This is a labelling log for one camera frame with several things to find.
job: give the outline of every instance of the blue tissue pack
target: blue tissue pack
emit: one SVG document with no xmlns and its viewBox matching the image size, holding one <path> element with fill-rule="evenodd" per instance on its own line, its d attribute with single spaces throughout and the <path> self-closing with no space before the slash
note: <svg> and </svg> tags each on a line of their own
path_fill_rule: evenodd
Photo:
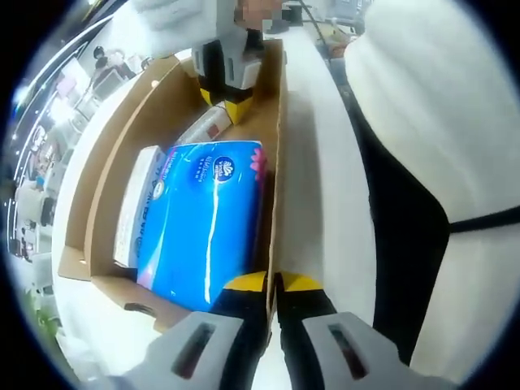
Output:
<svg viewBox="0 0 520 390">
<path fill-rule="evenodd" d="M 251 271 L 265 176 L 262 144 L 172 147 L 149 204 L 137 283 L 196 311 Z"/>
</svg>

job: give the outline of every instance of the hand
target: hand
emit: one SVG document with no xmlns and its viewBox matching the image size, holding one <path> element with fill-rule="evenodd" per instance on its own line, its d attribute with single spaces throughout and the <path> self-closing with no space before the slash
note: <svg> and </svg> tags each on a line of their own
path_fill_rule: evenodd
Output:
<svg viewBox="0 0 520 390">
<path fill-rule="evenodd" d="M 244 28 L 262 31 L 262 21 L 272 20 L 273 11 L 282 9 L 282 0 L 239 0 L 241 20 L 236 22 Z"/>
</svg>

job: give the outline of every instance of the pink flower print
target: pink flower print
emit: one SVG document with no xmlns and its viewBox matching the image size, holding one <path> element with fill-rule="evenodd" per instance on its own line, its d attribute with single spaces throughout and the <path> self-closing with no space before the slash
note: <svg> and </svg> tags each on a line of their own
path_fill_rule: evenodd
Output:
<svg viewBox="0 0 520 390">
<path fill-rule="evenodd" d="M 255 148 L 254 155 L 251 156 L 251 159 L 253 162 L 251 163 L 250 167 L 253 171 L 257 172 L 255 180 L 263 183 L 267 170 L 266 154 L 264 153 L 263 149 Z"/>
</svg>

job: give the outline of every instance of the gray gripper part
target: gray gripper part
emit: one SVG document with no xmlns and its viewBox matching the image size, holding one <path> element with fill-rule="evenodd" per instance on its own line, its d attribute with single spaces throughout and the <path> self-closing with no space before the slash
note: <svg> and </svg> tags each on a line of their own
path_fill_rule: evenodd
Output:
<svg viewBox="0 0 520 390">
<path fill-rule="evenodd" d="M 401 363 L 397 347 L 351 313 L 307 318 L 326 390 L 454 389 L 441 378 L 419 375 Z"/>
<path fill-rule="evenodd" d="M 242 323 L 240 318 L 193 312 L 152 342 L 139 366 L 84 388 L 217 390 Z"/>
</svg>

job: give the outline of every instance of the cardboard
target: cardboard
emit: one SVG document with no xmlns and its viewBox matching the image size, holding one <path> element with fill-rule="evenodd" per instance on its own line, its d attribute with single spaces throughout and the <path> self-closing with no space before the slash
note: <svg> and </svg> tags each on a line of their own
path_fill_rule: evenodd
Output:
<svg viewBox="0 0 520 390">
<path fill-rule="evenodd" d="M 118 266 L 113 253 L 121 201 L 139 151 L 151 145 L 167 149 L 207 109 L 191 61 L 179 63 L 173 60 L 170 64 L 171 69 L 135 105 L 134 110 L 131 109 L 137 93 L 129 96 L 131 101 L 128 104 L 126 100 L 123 102 L 124 108 L 117 110 L 111 120 L 112 124 L 119 126 L 103 130 L 103 142 L 98 142 L 91 153 L 96 163 L 91 161 L 85 166 L 87 172 L 81 174 L 82 179 L 91 179 L 90 192 L 79 194 L 86 188 L 86 181 L 80 180 L 71 210 L 71 216 L 75 218 L 71 218 L 67 226 L 66 248 L 58 270 L 63 277 L 91 280 L 126 310 L 154 316 L 154 327 L 161 332 L 180 321 L 189 311 L 136 284 L 135 271 Z M 141 78 L 147 76 L 149 82 L 158 79 L 156 75 L 147 75 L 148 72 Z M 273 263 L 281 242 L 277 227 L 282 218 L 280 194 L 284 182 L 281 172 L 284 165 L 286 92 L 282 42 L 266 41 L 253 105 L 239 125 L 231 126 L 219 138 L 261 141 L 266 152 L 268 174 L 254 268 L 268 271 L 269 297 L 272 295 Z M 269 315 L 271 307 L 272 300 L 268 299 L 266 310 Z"/>
</svg>

